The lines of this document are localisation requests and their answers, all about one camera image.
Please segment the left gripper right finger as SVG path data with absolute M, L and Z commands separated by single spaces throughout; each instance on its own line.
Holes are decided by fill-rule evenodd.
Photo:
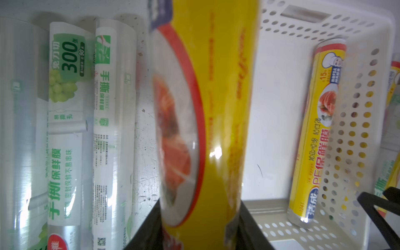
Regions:
M 274 250 L 263 232 L 259 228 L 255 219 L 241 202 L 239 213 L 239 225 L 237 230 L 236 250 Z

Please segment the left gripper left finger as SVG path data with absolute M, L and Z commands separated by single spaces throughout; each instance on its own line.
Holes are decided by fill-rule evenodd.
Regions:
M 162 236 L 158 200 L 124 250 L 162 250 Z

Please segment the green white wrap roll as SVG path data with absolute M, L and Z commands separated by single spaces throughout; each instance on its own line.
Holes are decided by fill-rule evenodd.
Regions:
M 132 238 L 136 43 L 132 27 L 112 19 L 97 21 L 92 211 L 96 250 L 122 250 Z

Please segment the yellow plastic wrap roll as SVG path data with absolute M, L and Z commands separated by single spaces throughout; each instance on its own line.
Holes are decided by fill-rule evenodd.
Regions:
M 149 1 L 166 250 L 233 250 L 259 1 Z

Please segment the white plastic basket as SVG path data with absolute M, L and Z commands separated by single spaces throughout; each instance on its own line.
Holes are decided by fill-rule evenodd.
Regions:
M 399 1 L 262 1 L 242 198 L 277 250 L 386 250 L 360 207 L 372 193 L 386 84 L 400 50 Z M 287 220 L 316 45 L 346 39 L 315 223 Z

